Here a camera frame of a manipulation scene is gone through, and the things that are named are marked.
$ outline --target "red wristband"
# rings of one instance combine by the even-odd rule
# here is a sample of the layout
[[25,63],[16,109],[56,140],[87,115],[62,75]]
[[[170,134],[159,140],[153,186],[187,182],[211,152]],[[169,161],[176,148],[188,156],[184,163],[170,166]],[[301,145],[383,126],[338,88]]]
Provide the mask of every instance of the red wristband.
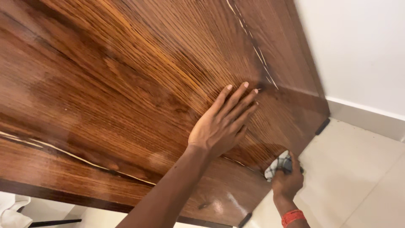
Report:
[[292,210],[281,217],[281,224],[286,228],[292,221],[296,219],[305,219],[304,213],[301,210]]

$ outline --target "forearm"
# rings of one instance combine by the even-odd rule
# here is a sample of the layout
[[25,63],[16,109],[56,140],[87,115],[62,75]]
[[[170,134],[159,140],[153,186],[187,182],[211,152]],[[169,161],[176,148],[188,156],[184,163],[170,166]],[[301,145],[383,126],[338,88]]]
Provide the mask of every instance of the forearm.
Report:
[[[281,217],[283,217],[283,215],[289,211],[298,209],[292,200],[283,196],[275,195],[273,197],[273,201]],[[305,219],[296,219],[291,222],[287,228],[310,228],[310,226]]]
[[117,228],[171,228],[209,164],[207,153],[188,146],[159,183]]

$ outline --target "hand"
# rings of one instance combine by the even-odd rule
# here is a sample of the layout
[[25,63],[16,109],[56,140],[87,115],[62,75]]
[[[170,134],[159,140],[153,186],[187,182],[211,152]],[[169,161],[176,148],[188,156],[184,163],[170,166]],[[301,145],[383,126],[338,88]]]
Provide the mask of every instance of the hand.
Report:
[[298,190],[303,187],[304,175],[301,174],[300,162],[291,151],[290,156],[292,161],[291,174],[285,174],[282,170],[278,170],[271,181],[274,201],[281,197],[292,202]]
[[234,147],[246,134],[246,122],[256,111],[258,103],[246,109],[256,97],[258,90],[239,101],[249,83],[244,82],[225,103],[232,89],[226,86],[210,109],[198,120],[188,138],[188,144],[203,148],[213,159]]

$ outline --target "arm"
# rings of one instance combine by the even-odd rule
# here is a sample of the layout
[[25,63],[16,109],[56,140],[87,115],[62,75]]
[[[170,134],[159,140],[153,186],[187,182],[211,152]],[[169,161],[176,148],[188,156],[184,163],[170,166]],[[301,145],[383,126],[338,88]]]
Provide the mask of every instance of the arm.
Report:
[[243,83],[226,103],[225,99],[232,86],[222,90],[214,104],[194,126],[184,154],[116,228],[174,226],[209,163],[244,138],[244,124],[258,106],[255,103],[248,108],[257,90],[252,90],[239,101],[247,86],[247,82]]
[[[298,207],[293,202],[293,199],[303,187],[304,176],[300,171],[300,163],[295,155],[290,152],[292,161],[291,174],[284,174],[282,170],[278,170],[272,181],[273,201],[280,214],[283,217],[285,213],[296,210]],[[297,219],[291,222],[287,228],[310,228],[309,224],[304,219]]]

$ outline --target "glossy varnish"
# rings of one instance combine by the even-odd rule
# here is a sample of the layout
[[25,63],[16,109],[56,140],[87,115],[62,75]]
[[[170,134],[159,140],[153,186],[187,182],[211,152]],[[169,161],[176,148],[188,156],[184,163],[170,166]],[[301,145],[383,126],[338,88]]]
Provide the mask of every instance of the glossy varnish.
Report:
[[32,186],[25,194],[136,205],[219,91],[247,81],[260,89],[247,137],[181,213],[236,226],[270,189],[264,169],[286,148],[299,154],[329,115],[290,0],[3,0],[0,10],[0,175]]

